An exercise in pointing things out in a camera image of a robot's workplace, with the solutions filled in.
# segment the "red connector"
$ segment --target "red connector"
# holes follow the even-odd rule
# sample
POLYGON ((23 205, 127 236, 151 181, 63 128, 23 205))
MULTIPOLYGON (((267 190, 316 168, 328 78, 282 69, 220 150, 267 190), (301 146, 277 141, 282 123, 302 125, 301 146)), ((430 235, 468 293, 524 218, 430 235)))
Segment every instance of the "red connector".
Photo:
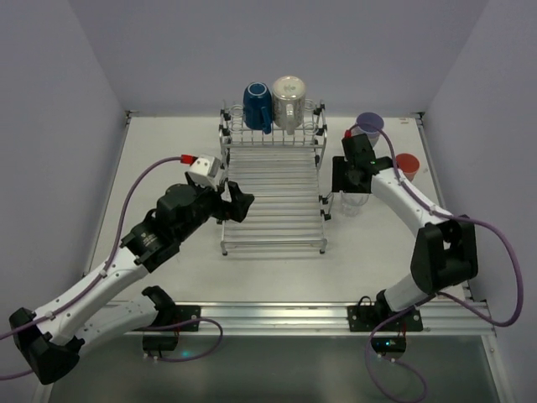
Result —
POLYGON ((198 159, 198 157, 195 157, 194 155, 182 154, 181 155, 181 164, 192 165, 192 164, 194 164, 196 162, 197 159, 198 159))

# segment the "wire rack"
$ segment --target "wire rack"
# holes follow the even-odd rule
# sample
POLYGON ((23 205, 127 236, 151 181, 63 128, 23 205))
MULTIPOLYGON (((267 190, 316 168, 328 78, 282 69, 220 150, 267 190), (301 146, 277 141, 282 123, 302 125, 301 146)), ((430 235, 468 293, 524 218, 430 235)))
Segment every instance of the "wire rack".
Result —
POLYGON ((253 193, 255 202, 244 222, 223 223, 222 254, 281 247, 325 253, 319 191, 327 136, 324 110, 322 102, 307 100, 295 134, 275 125, 264 134, 244 125, 242 105, 224 105, 219 134, 227 178, 253 193))

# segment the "orange cup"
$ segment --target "orange cup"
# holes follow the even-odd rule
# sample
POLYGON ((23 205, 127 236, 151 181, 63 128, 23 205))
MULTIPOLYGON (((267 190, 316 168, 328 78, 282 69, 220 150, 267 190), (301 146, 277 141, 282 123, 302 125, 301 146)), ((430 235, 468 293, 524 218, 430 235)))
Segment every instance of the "orange cup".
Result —
POLYGON ((395 161, 409 181, 412 181, 420 170, 420 160, 412 154, 399 154, 395 157, 395 161))

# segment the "transparent cup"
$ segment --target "transparent cup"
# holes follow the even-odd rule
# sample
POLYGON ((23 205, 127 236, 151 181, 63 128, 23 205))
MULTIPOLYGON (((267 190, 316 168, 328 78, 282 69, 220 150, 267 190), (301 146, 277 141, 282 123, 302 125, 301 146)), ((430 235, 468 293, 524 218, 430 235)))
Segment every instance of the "transparent cup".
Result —
POLYGON ((357 135, 359 135, 359 134, 366 134, 366 135, 368 136, 369 143, 371 144, 371 147, 372 147, 372 148, 375 147, 375 144, 377 144, 378 139, 380 139, 380 133, 379 133, 379 132, 368 133, 368 132, 366 132, 365 130, 361 130, 359 127, 355 127, 355 128, 351 131, 351 134, 352 134, 353 136, 357 136, 357 135))
POLYGON ((362 206, 369 200, 369 195, 362 193, 345 193, 340 191, 341 209, 347 217, 355 217, 358 215, 362 206))

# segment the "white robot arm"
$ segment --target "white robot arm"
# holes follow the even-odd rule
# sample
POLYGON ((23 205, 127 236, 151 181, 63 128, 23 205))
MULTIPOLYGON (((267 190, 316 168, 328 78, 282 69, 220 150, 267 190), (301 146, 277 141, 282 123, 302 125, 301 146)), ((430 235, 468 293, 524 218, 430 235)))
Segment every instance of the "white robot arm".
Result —
POLYGON ((104 262, 68 291, 30 311, 18 309, 9 318, 15 344, 42 384, 71 371, 81 353, 125 332, 173 324, 175 304, 159 287, 114 308, 103 308, 129 285, 179 253, 179 246, 210 217, 241 222, 253 195, 228 181, 231 201, 222 200, 221 161, 202 155, 192 159, 187 184, 171 186, 156 208, 134 226, 112 262, 104 262))
POLYGON ((410 273, 378 293, 374 323, 477 275, 473 224, 450 219, 448 211, 430 201, 401 171, 401 180, 398 179, 392 160, 377 159, 366 134, 344 138, 341 143, 345 157, 334 157, 332 161, 332 191, 374 194, 401 218, 416 238, 410 273), (422 204, 399 181, 405 181, 422 204), (446 218, 430 211, 442 213, 446 218))

